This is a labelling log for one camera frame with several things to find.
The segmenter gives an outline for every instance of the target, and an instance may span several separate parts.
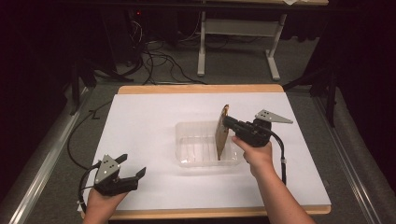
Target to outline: hand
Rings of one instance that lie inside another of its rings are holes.
[[[96,189],[91,189],[87,202],[87,213],[84,224],[106,223],[116,211],[117,206],[128,194],[122,193],[115,196],[104,196]]]
[[[260,172],[275,171],[271,142],[268,142],[265,147],[252,147],[237,136],[233,136],[233,141],[245,151],[244,158],[250,164],[250,172],[255,177]]]

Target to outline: gray carpet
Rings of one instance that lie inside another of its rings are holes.
[[[205,77],[196,76],[198,51],[194,42],[185,43],[177,48],[167,45],[153,44],[149,47],[172,55],[180,64],[186,76],[198,79],[208,84],[256,84],[274,83],[269,74],[268,65],[263,55],[263,46],[268,39],[249,42],[249,39],[235,37],[224,48],[219,41],[209,42],[213,48],[206,50]],[[299,77],[306,67],[306,63],[317,41],[299,43],[292,39],[280,41],[276,52],[276,64],[281,76],[277,83],[286,84]],[[148,55],[144,55],[145,63],[150,63]],[[187,80],[177,67],[172,69],[172,64],[163,58],[154,59],[152,82],[174,82]],[[145,68],[131,75],[135,79],[134,85],[142,84],[149,76]],[[89,110],[111,100],[119,86],[125,83],[98,78],[98,85],[92,90],[87,104],[81,108],[78,123],[89,113]],[[343,169],[336,144],[334,143],[326,121],[318,110],[316,99],[311,98],[306,91],[307,87],[299,87],[288,92],[290,103],[296,118],[301,126],[306,143],[318,167],[319,174],[326,186],[332,201],[332,211],[329,215],[314,216],[318,223],[368,223],[356,199],[354,191]],[[379,172],[373,158],[365,148],[353,120],[348,116],[347,107],[343,104],[342,96],[337,95],[335,107],[335,130],[340,133],[341,140],[347,148],[356,171],[367,188],[376,211],[382,223],[395,223],[396,211],[394,194],[389,189],[385,178]],[[72,138],[70,147],[73,156],[84,165],[91,165],[92,158],[102,130],[105,126],[106,116],[110,105],[96,113],[99,119],[87,119],[78,128]],[[56,127],[49,133],[46,141],[54,141]],[[28,189],[40,162],[45,159],[49,149],[45,141],[36,154],[26,165],[24,172],[15,184],[15,188],[8,194],[1,205],[1,223],[7,223],[12,217],[25,191]],[[52,175],[44,188],[39,200],[26,223],[80,223],[81,217],[77,212],[77,186],[83,174],[67,156],[64,148],[61,157],[56,163]],[[236,218],[236,219],[194,219],[194,220],[137,220],[132,223],[262,223],[265,218]]]

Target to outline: plastic container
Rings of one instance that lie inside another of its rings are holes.
[[[176,125],[176,157],[181,167],[231,166],[243,159],[243,151],[229,136],[218,161],[217,121],[180,122]]]

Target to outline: desk leg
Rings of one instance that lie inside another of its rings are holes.
[[[279,73],[277,72],[277,68],[275,64],[274,54],[277,47],[277,43],[279,42],[280,35],[282,34],[283,26],[285,25],[286,16],[287,16],[286,14],[282,14],[282,16],[280,17],[279,24],[276,27],[276,32],[274,35],[274,44],[271,50],[265,51],[267,62],[271,70],[271,75],[273,77],[273,81],[280,80],[280,76]]]
[[[198,55],[198,77],[205,75],[205,21],[206,13],[203,11],[201,13],[201,46]]]

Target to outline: person's right arm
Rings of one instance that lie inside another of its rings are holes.
[[[277,176],[271,142],[265,147],[252,147],[236,136],[233,141],[245,151],[245,160],[250,164],[250,171],[257,180],[271,223],[315,223]]]

